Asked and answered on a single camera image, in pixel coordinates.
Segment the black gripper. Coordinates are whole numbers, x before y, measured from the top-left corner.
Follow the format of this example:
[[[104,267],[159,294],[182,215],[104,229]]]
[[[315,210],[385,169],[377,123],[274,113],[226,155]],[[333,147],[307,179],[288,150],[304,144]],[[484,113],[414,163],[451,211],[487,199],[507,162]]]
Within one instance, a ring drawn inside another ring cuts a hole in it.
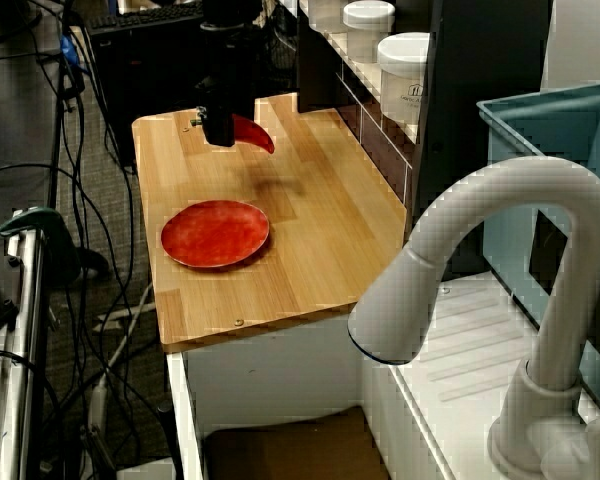
[[[253,120],[255,97],[249,81],[227,80],[217,76],[206,76],[195,85],[198,94],[197,107],[205,138],[208,143],[220,147],[235,144],[234,120],[236,114]]]

